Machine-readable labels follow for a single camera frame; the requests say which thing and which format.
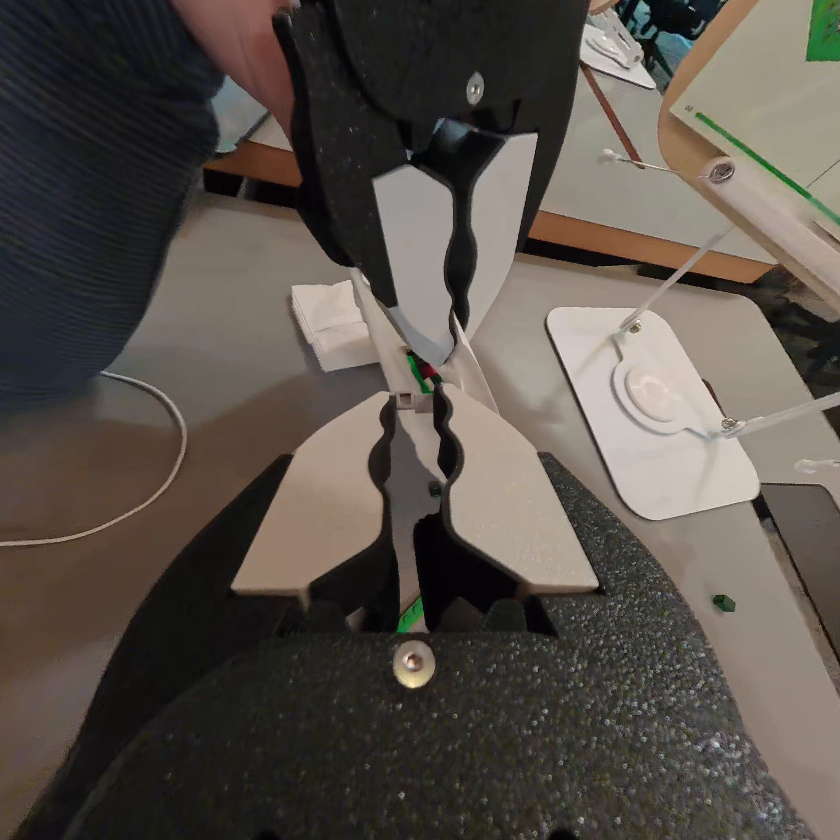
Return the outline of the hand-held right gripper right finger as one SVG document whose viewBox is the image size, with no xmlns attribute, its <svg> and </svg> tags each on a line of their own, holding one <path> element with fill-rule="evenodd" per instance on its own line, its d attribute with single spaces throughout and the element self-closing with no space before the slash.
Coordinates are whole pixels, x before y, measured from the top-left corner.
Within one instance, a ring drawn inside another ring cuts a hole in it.
<svg viewBox="0 0 840 840">
<path fill-rule="evenodd" d="M 444 475 L 438 509 L 413 531 L 427 629 L 452 605 L 591 594 L 600 583 L 538 451 L 498 413 L 437 385 L 433 424 Z"/>
</svg>

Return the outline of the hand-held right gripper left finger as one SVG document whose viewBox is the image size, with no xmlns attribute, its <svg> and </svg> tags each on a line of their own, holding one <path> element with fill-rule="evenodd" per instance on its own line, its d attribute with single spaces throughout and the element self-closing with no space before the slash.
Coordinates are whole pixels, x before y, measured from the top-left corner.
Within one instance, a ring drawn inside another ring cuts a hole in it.
<svg viewBox="0 0 840 840">
<path fill-rule="evenodd" d="M 378 392 L 295 451 L 236 573 L 237 595 L 296 598 L 304 609 L 365 611 L 363 628 L 396 630 L 400 617 L 392 505 L 396 399 Z"/>
</svg>

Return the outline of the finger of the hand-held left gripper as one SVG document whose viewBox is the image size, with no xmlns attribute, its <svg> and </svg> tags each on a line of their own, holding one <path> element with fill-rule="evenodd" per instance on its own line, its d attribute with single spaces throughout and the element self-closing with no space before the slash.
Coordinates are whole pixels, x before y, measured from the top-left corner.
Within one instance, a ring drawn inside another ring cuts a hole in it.
<svg viewBox="0 0 840 840">
<path fill-rule="evenodd" d="M 456 296 L 448 277 L 455 237 L 452 185 L 426 164 L 404 164 L 373 181 L 394 303 L 381 303 L 408 348 L 432 365 L 456 346 Z"/>
<path fill-rule="evenodd" d="M 476 267 L 467 290 L 464 330 L 477 330 L 508 278 L 529 191 L 536 133 L 508 136 L 477 176 L 469 225 Z"/>
</svg>

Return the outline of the bunch of mixed coloured bricks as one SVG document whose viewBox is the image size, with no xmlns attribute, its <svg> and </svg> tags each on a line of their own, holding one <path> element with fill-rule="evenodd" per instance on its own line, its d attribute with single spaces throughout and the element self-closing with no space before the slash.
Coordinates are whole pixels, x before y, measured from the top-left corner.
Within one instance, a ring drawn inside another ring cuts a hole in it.
<svg viewBox="0 0 840 840">
<path fill-rule="evenodd" d="M 412 350 L 406 350 L 406 360 L 410 371 L 424 395 L 434 393 L 438 384 L 443 383 L 443 377 L 437 370 Z"/>
</svg>

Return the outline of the white printed paper bag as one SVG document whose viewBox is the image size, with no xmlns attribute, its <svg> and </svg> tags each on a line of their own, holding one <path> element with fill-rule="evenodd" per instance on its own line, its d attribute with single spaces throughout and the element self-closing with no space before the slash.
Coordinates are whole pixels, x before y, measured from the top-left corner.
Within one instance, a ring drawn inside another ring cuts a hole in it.
<svg viewBox="0 0 840 840">
<path fill-rule="evenodd" d="M 368 280 L 357 269 L 350 269 L 353 291 L 359 304 L 364 322 L 377 353 L 386 383 L 392 392 L 421 394 L 422 389 L 410 371 L 406 358 L 408 345 L 398 332 L 385 310 L 375 299 Z M 460 388 L 491 411 L 499 413 L 497 403 L 490 391 L 483 371 L 469 342 L 454 318 L 456 330 L 455 348 L 443 365 L 435 366 L 444 382 Z"/>
</svg>

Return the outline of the grey desk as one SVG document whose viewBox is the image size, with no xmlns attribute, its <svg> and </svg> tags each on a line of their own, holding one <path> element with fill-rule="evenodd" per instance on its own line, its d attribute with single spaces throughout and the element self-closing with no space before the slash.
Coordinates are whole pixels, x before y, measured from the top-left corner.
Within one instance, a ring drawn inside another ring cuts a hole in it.
<svg viewBox="0 0 840 840">
<path fill-rule="evenodd" d="M 126 626 L 182 547 L 277 456 L 385 388 L 378 366 L 322 373 L 291 316 L 291 286 L 345 277 L 292 211 L 204 194 L 192 205 L 115 364 L 185 416 L 178 479 L 98 535 L 2 550 L 2 838 L 51 782 Z M 771 773 L 816 835 L 838 838 L 838 694 L 752 506 L 662 522 L 625 509 L 545 331 L 553 308 L 630 307 L 654 286 L 625 267 L 520 255 L 473 347 L 501 414 L 678 585 Z M 124 513 L 161 485 L 177 449 L 159 403 L 110 381 L 4 423 L 2 540 L 66 536 Z M 712 604 L 720 593 L 735 612 Z"/>
</svg>

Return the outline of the person's left hand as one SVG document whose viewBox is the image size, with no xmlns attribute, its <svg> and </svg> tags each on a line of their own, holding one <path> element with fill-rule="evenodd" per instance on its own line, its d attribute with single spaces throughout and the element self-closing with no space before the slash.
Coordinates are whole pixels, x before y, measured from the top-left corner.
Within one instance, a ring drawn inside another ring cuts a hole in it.
<svg viewBox="0 0 840 840">
<path fill-rule="evenodd" d="M 172 1 L 205 54 L 226 76 L 264 106 L 291 136 L 294 94 L 290 72 L 273 28 L 294 1 Z"/>
</svg>

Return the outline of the folded white paper packet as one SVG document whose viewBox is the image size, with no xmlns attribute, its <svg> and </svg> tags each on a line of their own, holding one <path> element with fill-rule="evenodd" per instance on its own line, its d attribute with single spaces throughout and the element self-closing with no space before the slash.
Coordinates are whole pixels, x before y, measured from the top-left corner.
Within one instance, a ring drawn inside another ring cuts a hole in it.
<svg viewBox="0 0 840 840">
<path fill-rule="evenodd" d="M 351 279 L 332 285 L 293 286 L 290 302 L 303 338 L 323 372 L 380 363 Z"/>
</svg>

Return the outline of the white metal stand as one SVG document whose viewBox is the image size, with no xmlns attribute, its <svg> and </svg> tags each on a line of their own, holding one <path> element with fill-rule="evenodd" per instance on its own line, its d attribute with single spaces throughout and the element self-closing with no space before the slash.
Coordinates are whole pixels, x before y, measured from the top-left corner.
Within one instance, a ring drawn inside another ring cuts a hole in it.
<svg viewBox="0 0 840 840">
<path fill-rule="evenodd" d="M 642 63 L 641 52 L 627 47 L 618 37 L 591 24 L 584 26 L 580 50 L 581 63 L 603 75 L 629 82 L 645 90 L 654 90 L 654 79 Z"/>
<path fill-rule="evenodd" d="M 760 480 L 740 439 L 839 404 L 834 393 L 767 416 L 731 418 L 667 321 L 650 312 L 732 230 L 710 237 L 634 310 L 560 307 L 546 318 L 616 492 L 646 520 L 752 501 Z"/>
</svg>

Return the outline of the instruction page on wooden board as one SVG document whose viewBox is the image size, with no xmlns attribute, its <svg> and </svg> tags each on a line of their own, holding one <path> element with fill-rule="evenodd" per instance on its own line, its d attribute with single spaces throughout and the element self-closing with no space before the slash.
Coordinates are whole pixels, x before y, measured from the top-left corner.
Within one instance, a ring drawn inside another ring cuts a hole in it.
<svg viewBox="0 0 840 840">
<path fill-rule="evenodd" d="M 658 118 L 667 164 L 832 309 L 839 302 L 839 2 L 727 2 Z"/>
</svg>

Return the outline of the black tablet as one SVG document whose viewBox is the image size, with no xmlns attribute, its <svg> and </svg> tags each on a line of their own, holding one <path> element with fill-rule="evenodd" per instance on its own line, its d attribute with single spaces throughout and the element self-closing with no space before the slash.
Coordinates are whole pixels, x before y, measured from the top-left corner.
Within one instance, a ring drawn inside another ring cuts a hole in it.
<svg viewBox="0 0 840 840">
<path fill-rule="evenodd" d="M 762 484 L 761 498 L 835 656 L 839 655 L 839 510 L 814 484 Z"/>
</svg>

